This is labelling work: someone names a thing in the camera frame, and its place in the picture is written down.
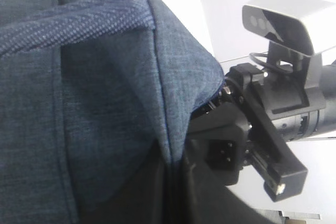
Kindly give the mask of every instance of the black cylinder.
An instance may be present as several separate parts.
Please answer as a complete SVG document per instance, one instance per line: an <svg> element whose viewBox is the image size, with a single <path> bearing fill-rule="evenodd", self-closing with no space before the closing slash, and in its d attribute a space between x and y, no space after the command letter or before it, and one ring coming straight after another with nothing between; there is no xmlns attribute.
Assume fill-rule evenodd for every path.
<svg viewBox="0 0 336 224"><path fill-rule="evenodd" d="M327 106L320 110L319 121L312 135L336 130L336 65L323 66L320 89Z"/></svg>
<svg viewBox="0 0 336 224"><path fill-rule="evenodd" d="M326 101L325 109L272 121L284 140L292 141L336 130L336 65L323 66L319 87ZM291 100L294 92L287 92L291 94L288 95Z"/></svg>

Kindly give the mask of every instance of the screw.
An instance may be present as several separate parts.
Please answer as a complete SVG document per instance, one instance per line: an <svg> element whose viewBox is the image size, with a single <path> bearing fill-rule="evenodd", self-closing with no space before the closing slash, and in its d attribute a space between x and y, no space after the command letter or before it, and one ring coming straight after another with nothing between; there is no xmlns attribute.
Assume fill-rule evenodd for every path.
<svg viewBox="0 0 336 224"><path fill-rule="evenodd" d="M231 94L232 93L231 88L229 86L224 86L223 90L226 94Z"/></svg>

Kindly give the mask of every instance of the cable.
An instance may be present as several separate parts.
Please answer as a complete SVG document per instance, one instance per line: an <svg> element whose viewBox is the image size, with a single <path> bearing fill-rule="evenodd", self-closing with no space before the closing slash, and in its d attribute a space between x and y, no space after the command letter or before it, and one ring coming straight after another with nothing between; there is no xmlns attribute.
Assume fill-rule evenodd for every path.
<svg viewBox="0 0 336 224"><path fill-rule="evenodd" d="M279 67L276 67L276 66L273 66L267 62L264 62L262 60L259 60L257 59L257 57L263 57L263 58L267 58L267 54L262 52L262 53L258 53L258 52L252 52L249 54L250 56L250 59L255 62L256 64L266 68L266 69L269 69L269 70L272 70L274 72L277 72L277 73L282 73L282 74L290 74L292 73L291 71L288 71L288 70L285 70L285 69L282 69L282 68L279 68Z"/></svg>

